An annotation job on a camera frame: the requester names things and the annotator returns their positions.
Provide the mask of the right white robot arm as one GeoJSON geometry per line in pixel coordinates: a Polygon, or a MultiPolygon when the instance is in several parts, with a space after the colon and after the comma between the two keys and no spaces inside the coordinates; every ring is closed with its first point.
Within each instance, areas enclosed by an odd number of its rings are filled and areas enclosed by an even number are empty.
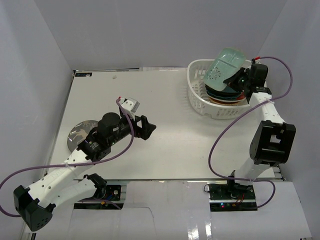
{"type": "Polygon", "coordinates": [[[296,127],[279,115],[271,90],[265,86],[268,70],[266,65],[253,62],[250,68],[241,68],[224,81],[233,90],[243,91],[251,110],[256,110],[258,121],[249,157],[232,172],[225,187],[226,195],[233,200],[249,192],[252,182],[264,171],[286,163],[295,138],[296,127]]]}

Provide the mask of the red and teal wave plate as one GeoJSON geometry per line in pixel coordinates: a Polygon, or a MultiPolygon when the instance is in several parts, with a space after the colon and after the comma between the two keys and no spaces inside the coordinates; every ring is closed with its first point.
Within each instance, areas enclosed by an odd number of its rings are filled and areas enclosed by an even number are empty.
{"type": "Polygon", "coordinates": [[[212,98],[212,97],[210,97],[210,98],[214,99],[216,101],[221,101],[221,102],[241,102],[245,99],[245,96],[243,93],[241,93],[240,97],[238,97],[236,100],[222,100],[222,99],[217,99],[217,98],[212,98]]]}

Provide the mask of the light blue rectangular plate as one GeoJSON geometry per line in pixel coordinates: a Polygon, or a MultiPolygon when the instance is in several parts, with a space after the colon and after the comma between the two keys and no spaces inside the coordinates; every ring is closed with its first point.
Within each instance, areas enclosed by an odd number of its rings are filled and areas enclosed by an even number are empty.
{"type": "Polygon", "coordinates": [[[246,56],[235,48],[225,47],[207,69],[203,81],[215,90],[223,90],[224,80],[233,76],[244,64],[246,56]]]}

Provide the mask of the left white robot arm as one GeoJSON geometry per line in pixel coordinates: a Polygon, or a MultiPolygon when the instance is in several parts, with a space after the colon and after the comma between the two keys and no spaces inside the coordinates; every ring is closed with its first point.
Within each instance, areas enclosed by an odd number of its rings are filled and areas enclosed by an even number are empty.
{"type": "Polygon", "coordinates": [[[144,115],[131,119],[124,114],[106,113],[62,167],[55,168],[28,187],[20,185],[14,190],[16,211],[28,228],[36,232],[48,224],[58,207],[88,198],[104,198],[108,185],[96,173],[84,175],[74,185],[70,182],[105,158],[111,147],[126,136],[147,140],[155,129],[156,125],[149,123],[144,115]]]}

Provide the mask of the dark teal square plate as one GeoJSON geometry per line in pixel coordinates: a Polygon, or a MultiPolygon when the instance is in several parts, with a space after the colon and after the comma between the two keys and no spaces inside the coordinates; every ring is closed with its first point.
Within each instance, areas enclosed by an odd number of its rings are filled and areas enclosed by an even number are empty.
{"type": "Polygon", "coordinates": [[[211,94],[216,94],[216,95],[227,95],[227,96],[231,96],[231,95],[240,95],[241,92],[240,91],[235,91],[234,89],[232,89],[231,87],[229,87],[228,85],[225,86],[225,88],[223,90],[216,90],[213,89],[212,87],[208,86],[207,84],[205,85],[205,89],[211,93],[211,94]]]}

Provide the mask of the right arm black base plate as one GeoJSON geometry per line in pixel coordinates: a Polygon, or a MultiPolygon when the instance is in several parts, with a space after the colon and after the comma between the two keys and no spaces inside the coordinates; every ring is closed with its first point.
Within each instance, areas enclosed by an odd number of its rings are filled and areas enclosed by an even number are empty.
{"type": "Polygon", "coordinates": [[[207,183],[203,190],[208,194],[209,207],[214,212],[257,211],[257,201],[252,185],[242,186],[235,183],[207,183]]]}

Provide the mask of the silver metallic round plate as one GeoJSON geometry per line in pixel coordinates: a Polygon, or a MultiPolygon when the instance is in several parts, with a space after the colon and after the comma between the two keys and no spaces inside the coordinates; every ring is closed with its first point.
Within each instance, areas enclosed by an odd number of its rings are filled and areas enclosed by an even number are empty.
{"type": "Polygon", "coordinates": [[[67,147],[72,153],[89,134],[89,132],[98,125],[96,120],[85,120],[74,126],[67,137],[67,147]]]}

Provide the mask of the teal scalloped round plate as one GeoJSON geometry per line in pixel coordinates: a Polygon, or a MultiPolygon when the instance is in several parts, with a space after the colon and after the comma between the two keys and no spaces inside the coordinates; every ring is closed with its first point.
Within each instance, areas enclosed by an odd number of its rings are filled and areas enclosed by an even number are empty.
{"type": "Polygon", "coordinates": [[[206,94],[211,98],[226,100],[226,101],[235,101],[237,98],[239,98],[241,96],[240,93],[225,94],[225,92],[218,93],[218,92],[212,92],[212,91],[208,91],[208,90],[206,91],[206,94]]]}

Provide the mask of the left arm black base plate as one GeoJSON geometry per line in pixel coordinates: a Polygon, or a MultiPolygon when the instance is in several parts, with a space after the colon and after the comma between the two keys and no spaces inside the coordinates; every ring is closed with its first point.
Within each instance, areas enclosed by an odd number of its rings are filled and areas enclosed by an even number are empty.
{"type": "Polygon", "coordinates": [[[75,210],[121,210],[121,185],[108,185],[103,197],[87,198],[73,205],[75,210]]]}

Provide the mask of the orange woven round plate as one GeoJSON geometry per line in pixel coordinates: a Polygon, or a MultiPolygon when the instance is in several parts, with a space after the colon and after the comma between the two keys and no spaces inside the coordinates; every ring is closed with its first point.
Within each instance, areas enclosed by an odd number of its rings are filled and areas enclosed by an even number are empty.
{"type": "Polygon", "coordinates": [[[224,106],[224,107],[239,107],[242,106],[242,102],[223,102],[223,101],[216,101],[215,99],[209,99],[209,102],[215,105],[224,106]]]}

